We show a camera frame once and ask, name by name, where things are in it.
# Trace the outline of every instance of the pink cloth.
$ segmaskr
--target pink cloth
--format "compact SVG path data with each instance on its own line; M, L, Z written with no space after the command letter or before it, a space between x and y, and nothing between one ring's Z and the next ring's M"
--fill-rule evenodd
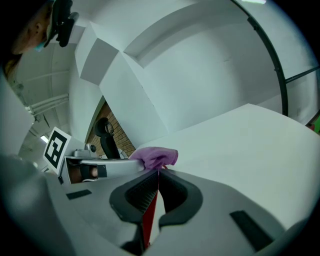
M130 159L140 159L146 170L159 170L163 165L175 165L178 160L178 151L165 147L145 147L136 150Z

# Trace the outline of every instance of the purple cloth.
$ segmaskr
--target purple cloth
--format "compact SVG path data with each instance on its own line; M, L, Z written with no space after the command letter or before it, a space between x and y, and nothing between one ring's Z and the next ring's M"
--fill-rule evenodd
M146 170L159 170L163 165L175 165L178 160L178 151L165 147L145 147L136 150L130 159L140 159Z

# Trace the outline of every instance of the brick wall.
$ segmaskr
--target brick wall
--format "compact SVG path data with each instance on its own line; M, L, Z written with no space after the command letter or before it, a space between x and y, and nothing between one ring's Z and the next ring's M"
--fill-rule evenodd
M112 113L110 107L108 106L107 102L105 102L99 112L99 114L97 115L95 122L98 121L100 118L108 118L109 122L112 124L113 129L114 129L114 141L115 144L117 146L118 149L122 149L127 156L131 156L131 154L136 150L135 147L132 145L131 141L129 140L129 138L127 137L127 135L125 134L124 130L122 130L120 124L118 123L116 117L114 116L114 114ZM91 132L88 136L88 139L86 141L86 143L91 143L93 145L96 146L96 153L98 154L98 156L104 155L104 151L101 147L100 144L100 137L95 135L94 132L94 125L91 129Z

